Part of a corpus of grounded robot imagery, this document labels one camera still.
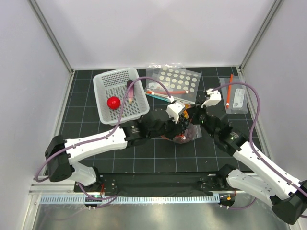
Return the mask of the dark black grape bunch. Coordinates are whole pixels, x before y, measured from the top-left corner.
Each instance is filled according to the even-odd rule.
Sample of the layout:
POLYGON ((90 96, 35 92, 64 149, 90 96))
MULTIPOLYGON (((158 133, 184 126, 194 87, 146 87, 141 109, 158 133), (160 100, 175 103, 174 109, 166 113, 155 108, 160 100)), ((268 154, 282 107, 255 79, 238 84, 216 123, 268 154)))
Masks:
POLYGON ((178 120, 178 125, 180 127, 181 133, 184 133, 189 126, 189 119, 184 115, 181 115, 178 120))

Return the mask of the orange zipper clear bag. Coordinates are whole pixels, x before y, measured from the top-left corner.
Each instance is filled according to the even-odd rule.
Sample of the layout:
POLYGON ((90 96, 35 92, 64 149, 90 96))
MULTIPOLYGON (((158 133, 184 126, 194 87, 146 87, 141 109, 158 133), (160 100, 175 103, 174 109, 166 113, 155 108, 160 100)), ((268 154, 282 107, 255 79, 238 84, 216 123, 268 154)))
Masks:
POLYGON ((163 139, 170 140, 170 141, 172 141, 174 143, 178 143, 178 144, 184 144, 184 143, 188 143, 188 142, 190 142, 192 140, 195 140, 195 139, 201 137, 200 126, 199 125, 193 125, 191 123, 191 119, 189 118, 189 115, 187 113, 187 109, 189 108, 189 105, 185 105, 185 107, 186 107, 185 111, 181 115, 184 115, 186 118, 189 119, 189 126, 188 126, 188 128, 180 136, 176 136, 173 139, 167 139, 164 136, 161 136, 163 139))

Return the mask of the red yellow apple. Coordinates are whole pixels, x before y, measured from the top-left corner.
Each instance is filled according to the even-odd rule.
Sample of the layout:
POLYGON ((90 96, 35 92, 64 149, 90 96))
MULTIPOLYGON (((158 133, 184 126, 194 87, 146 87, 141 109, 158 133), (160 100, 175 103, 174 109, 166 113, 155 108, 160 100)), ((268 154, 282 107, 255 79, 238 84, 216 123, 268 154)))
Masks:
POLYGON ((107 106, 111 110, 117 110, 120 107, 121 101, 118 97, 116 96, 111 96, 107 100, 107 106))

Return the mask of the white perforated plastic basket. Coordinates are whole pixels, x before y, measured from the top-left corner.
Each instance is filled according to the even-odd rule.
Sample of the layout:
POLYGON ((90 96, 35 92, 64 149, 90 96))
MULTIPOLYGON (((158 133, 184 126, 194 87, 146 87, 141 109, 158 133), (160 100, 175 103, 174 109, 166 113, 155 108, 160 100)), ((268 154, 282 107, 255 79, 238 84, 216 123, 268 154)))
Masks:
POLYGON ((121 123, 136 120, 149 112, 150 107, 140 80, 134 84, 132 104, 129 104, 128 100, 123 100, 127 91, 127 81, 137 78, 139 75, 135 68, 116 69, 93 77, 95 99, 101 123, 114 126, 118 122, 120 109, 111 110, 107 106, 107 100, 111 96, 118 97, 121 105, 124 105, 121 123))

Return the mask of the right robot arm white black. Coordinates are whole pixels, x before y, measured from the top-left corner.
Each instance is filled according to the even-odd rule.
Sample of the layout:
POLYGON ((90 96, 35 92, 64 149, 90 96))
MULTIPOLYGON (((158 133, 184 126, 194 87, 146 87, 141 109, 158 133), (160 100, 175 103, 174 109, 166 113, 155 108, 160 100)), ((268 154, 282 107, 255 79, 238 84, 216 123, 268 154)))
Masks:
POLYGON ((227 164, 219 170, 217 186, 242 190, 266 203, 273 213, 293 225, 307 209, 307 183, 287 173, 256 146, 252 139, 232 126, 226 112, 217 106, 187 109, 192 124, 201 125, 215 145, 249 167, 258 177, 242 173, 227 164))

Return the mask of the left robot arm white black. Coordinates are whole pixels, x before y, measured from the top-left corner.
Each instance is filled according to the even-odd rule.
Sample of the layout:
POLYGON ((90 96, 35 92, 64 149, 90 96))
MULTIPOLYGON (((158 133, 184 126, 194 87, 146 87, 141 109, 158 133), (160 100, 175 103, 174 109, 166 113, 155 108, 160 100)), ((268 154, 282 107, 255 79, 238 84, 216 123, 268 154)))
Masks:
POLYGON ((112 130, 80 139, 64 140, 61 135, 55 136, 45 152, 48 178, 51 182, 70 179, 96 192, 102 185, 98 169, 81 164, 81 160, 142 145, 160 136, 173 139, 183 134, 188 124, 184 115, 175 120, 165 110, 159 110, 150 111, 140 119, 122 123, 112 130))

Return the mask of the purple eggplant toy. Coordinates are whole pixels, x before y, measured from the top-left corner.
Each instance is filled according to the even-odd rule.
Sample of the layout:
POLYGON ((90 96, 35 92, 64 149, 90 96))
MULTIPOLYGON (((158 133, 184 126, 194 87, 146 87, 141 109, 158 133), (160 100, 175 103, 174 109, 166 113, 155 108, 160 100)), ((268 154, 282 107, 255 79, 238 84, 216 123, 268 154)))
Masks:
POLYGON ((130 89, 128 90, 128 102, 129 102, 129 104, 132 104, 133 97, 134 97, 134 85, 132 83, 133 83, 133 80, 127 81, 127 89, 132 85, 130 87, 130 89))

